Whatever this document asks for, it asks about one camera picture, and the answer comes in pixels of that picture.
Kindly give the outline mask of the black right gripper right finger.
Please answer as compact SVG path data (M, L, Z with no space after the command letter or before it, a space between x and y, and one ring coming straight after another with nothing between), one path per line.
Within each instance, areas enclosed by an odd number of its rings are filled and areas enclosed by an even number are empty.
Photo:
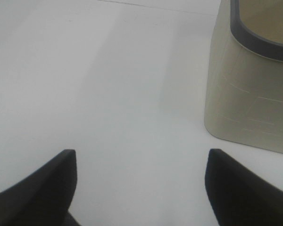
M210 149L208 200L221 226L283 226L283 191L221 149Z

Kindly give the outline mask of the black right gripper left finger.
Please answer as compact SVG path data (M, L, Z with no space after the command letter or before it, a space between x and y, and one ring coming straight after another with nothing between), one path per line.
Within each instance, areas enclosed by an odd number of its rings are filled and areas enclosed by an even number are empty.
M0 226L76 226L69 212L76 184L75 150L64 150L0 192Z

